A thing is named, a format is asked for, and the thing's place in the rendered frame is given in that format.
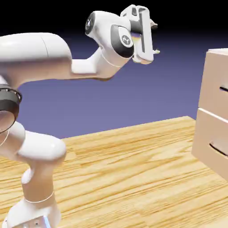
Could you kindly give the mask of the light wood cabinet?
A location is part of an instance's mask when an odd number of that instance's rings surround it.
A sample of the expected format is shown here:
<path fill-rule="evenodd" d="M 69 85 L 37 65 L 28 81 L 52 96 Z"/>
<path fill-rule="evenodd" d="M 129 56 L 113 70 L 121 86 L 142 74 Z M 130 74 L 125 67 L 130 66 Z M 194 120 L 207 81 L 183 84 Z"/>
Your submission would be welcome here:
<path fill-rule="evenodd" d="M 228 48 L 206 53 L 191 153 L 228 182 Z"/>

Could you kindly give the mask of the light wood drawer front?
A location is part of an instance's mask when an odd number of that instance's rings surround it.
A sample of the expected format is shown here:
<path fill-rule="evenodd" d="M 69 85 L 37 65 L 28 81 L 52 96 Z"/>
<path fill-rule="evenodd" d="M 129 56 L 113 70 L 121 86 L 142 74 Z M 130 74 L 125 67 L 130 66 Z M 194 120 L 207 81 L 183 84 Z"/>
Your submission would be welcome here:
<path fill-rule="evenodd" d="M 199 108 L 228 120 L 228 48 L 210 49 L 206 53 L 199 96 Z"/>
<path fill-rule="evenodd" d="M 199 108 L 191 153 L 228 181 L 228 157 L 211 148 L 211 142 L 228 154 L 228 120 Z"/>

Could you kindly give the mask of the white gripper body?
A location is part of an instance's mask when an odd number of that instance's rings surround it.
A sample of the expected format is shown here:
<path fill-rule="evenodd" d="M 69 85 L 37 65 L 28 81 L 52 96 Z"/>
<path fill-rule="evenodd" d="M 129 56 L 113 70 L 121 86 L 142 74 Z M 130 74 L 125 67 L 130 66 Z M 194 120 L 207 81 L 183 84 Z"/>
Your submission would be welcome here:
<path fill-rule="evenodd" d="M 139 5 L 136 9 L 138 19 L 132 21 L 132 33 L 135 37 L 133 61 L 148 65 L 154 60 L 150 12 L 148 8 Z"/>

